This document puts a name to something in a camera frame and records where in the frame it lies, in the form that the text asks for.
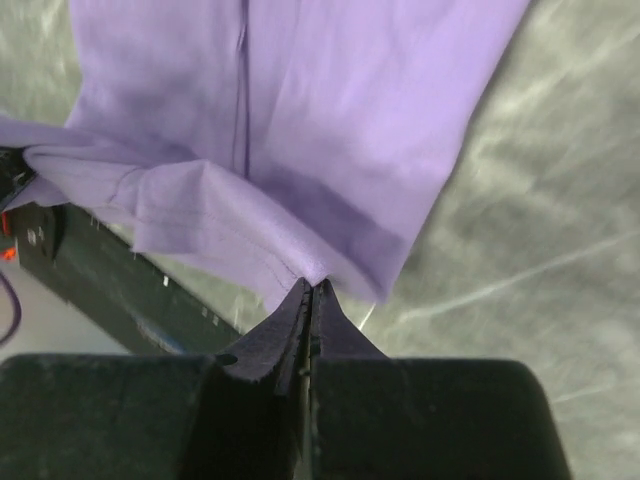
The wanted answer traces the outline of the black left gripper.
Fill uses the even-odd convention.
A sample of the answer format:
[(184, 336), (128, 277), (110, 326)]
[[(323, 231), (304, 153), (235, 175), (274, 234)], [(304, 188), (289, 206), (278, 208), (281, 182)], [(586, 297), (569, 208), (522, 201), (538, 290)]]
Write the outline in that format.
[(25, 160), (24, 148), (0, 148), (0, 208), (7, 207), (33, 182), (35, 171)]

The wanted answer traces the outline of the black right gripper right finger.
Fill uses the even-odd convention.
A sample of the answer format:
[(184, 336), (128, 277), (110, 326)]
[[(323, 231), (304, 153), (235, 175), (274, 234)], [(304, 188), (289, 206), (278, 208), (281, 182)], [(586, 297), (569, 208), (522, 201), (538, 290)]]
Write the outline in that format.
[(311, 474), (316, 479), (568, 479), (546, 394), (505, 359), (390, 358), (312, 294)]

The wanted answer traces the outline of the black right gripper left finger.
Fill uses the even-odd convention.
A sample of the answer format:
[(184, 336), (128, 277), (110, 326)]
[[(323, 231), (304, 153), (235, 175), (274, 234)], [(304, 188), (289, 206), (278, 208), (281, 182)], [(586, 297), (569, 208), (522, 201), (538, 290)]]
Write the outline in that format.
[(311, 285), (297, 281), (272, 314), (216, 355), (200, 390), (180, 478), (293, 478), (311, 300)]

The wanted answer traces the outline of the purple t shirt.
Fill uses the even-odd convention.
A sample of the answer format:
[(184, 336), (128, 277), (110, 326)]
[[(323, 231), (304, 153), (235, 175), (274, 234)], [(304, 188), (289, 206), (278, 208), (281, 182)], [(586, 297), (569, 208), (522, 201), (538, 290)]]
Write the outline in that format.
[(299, 279), (385, 300), (524, 1), (74, 1), (62, 127), (1, 121), (72, 203), (275, 309)]

